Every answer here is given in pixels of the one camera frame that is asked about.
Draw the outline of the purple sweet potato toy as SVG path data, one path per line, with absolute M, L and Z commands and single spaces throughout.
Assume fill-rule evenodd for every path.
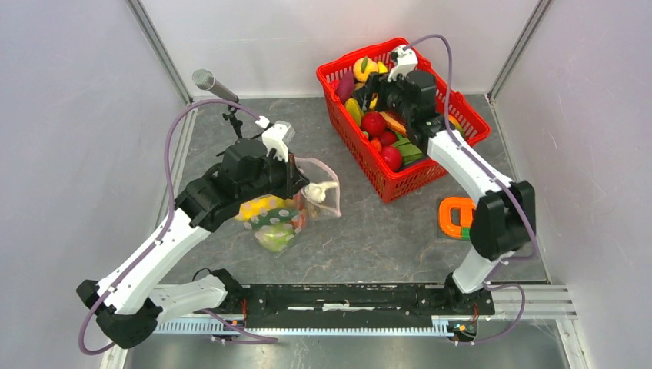
M 346 71 L 338 80 L 338 85 L 335 89 L 335 94 L 342 103 L 345 103 L 351 98 L 355 87 L 355 78 L 353 71 Z

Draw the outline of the white mushroom toy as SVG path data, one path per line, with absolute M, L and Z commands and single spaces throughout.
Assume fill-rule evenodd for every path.
M 316 204 L 321 204 L 325 201 L 326 192 L 338 188 L 339 184 L 336 181 L 323 181 L 319 183 L 310 183 L 303 188 L 304 196 Z

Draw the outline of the red apple toy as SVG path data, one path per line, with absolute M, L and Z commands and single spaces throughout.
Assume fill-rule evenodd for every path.
M 360 123 L 362 131 L 367 132 L 371 137 L 378 137 L 386 130 L 386 121 L 381 113 L 370 111 L 366 113 Z

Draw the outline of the green cucumber toy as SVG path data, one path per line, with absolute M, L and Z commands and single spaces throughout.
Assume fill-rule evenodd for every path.
M 291 223 L 299 215 L 299 210 L 294 208 L 274 208 L 254 215 L 244 222 L 248 230 L 258 230 L 265 226 Z

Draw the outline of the clear pink zip top bag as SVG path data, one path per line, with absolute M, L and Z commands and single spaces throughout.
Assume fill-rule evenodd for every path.
M 303 189 L 301 189 L 293 198 L 290 199 L 293 200 L 294 203 L 290 206 L 283 207 L 283 208 L 294 208 L 299 210 L 299 215 L 291 223 L 288 223 L 291 224 L 292 227 L 294 228 L 294 232 L 295 232 L 294 239 L 303 231 L 303 229 L 311 221 L 319 221 L 327 218 L 328 219 L 339 218 L 341 216 L 340 181 L 335 171 L 332 168 L 330 168 L 328 165 L 326 165 L 323 161 L 320 161 L 316 158 L 297 158 L 296 164 L 304 173 L 304 175 L 310 180 L 310 183 L 319 183 L 323 181 L 336 181 L 339 184 L 339 187 L 327 191 L 326 192 L 327 197 L 325 201 L 321 204 L 316 204 L 312 201 L 309 201 L 304 196 Z

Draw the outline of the yellow banana bunch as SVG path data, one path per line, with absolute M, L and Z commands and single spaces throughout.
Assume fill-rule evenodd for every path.
M 278 198 L 274 195 L 256 198 L 242 204 L 235 219 L 239 221 L 248 221 L 254 216 L 262 215 L 266 211 L 290 206 L 293 203 L 293 200 Z

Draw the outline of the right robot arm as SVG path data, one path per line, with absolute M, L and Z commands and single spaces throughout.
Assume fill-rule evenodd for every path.
M 447 278 L 444 292 L 446 308 L 463 314 L 474 305 L 474 293 L 488 286 L 499 263 L 526 243 L 537 243 L 534 187 L 503 175 L 465 141 L 451 122 L 449 91 L 444 107 L 437 108 L 436 78 L 430 72 L 372 72 L 361 93 L 365 104 L 377 100 L 376 111 L 396 114 L 410 142 L 443 166 L 475 204 L 471 249 Z

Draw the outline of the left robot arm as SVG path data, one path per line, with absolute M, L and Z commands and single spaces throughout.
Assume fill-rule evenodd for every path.
M 119 268 L 100 281 L 85 280 L 77 294 L 113 344 L 132 348 L 167 321 L 202 309 L 232 313 L 240 285 L 220 270 L 156 291 L 161 279 L 193 247 L 238 215 L 242 204 L 272 194 L 291 199 L 309 185 L 287 149 L 239 139 L 221 161 L 190 181 L 157 230 Z

